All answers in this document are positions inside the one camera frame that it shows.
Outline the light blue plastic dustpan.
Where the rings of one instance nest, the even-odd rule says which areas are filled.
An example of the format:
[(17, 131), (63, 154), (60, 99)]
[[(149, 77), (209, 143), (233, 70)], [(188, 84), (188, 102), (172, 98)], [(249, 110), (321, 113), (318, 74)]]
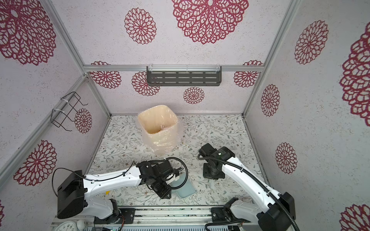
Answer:
[(185, 185), (180, 189), (174, 190), (174, 192), (178, 195), (178, 197), (186, 198), (194, 195), (196, 193), (196, 189), (194, 188), (191, 179), (188, 178)]

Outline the light blue white brush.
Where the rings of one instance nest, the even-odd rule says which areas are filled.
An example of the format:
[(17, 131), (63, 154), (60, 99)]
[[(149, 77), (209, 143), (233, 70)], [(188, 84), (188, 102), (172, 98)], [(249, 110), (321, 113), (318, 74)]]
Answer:
[(209, 186), (211, 189), (215, 188), (215, 180), (209, 180)]

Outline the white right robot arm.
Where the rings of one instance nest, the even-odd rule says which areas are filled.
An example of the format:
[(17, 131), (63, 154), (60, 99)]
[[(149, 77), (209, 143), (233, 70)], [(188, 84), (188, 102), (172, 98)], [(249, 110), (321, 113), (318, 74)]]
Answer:
[(257, 178), (227, 147), (217, 150), (207, 143), (199, 149), (197, 159), (205, 161), (204, 178), (218, 180), (228, 176), (254, 201), (251, 204), (234, 197), (222, 208), (212, 208), (213, 221), (205, 225), (206, 230), (243, 223), (257, 224), (262, 231), (286, 231), (290, 227), (299, 230), (294, 198)]

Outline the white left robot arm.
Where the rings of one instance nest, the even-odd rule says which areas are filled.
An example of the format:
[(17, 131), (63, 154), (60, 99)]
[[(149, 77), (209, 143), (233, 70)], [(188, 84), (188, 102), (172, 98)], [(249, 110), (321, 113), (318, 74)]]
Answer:
[(57, 196), (57, 218), (67, 219), (77, 215), (94, 216), (104, 223), (115, 222), (119, 217), (119, 208), (114, 199), (103, 200), (97, 195), (123, 187), (134, 187), (145, 184), (161, 199), (170, 199), (173, 190), (178, 186), (170, 183), (188, 168), (179, 158), (180, 168), (173, 168), (172, 157), (163, 160), (150, 160), (131, 164), (129, 168), (104, 174), (84, 175), (81, 170), (71, 171), (70, 175), (54, 190)]

